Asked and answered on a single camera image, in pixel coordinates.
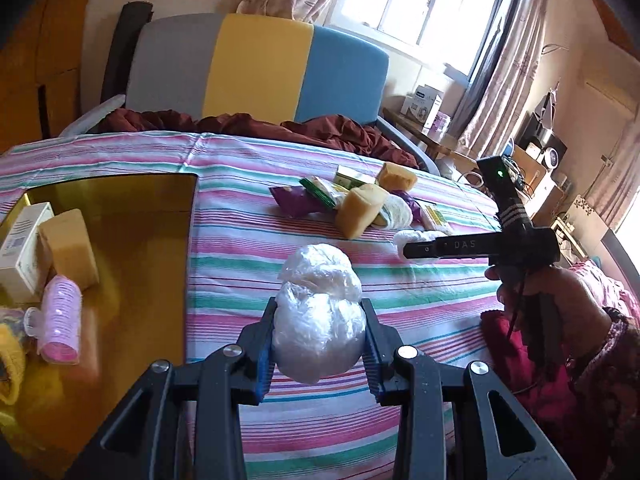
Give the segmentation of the person right hand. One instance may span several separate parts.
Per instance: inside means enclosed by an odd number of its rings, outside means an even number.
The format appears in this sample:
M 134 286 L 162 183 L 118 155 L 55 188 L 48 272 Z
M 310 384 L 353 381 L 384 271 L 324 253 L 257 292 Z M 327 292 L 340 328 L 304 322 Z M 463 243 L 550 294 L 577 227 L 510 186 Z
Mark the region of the person right hand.
M 525 279 L 524 296 L 544 294 L 559 310 L 567 356 L 588 364 L 602 356 L 615 362 L 637 362 L 638 333 L 628 318 L 598 304 L 582 279 L 569 270 L 545 268 Z

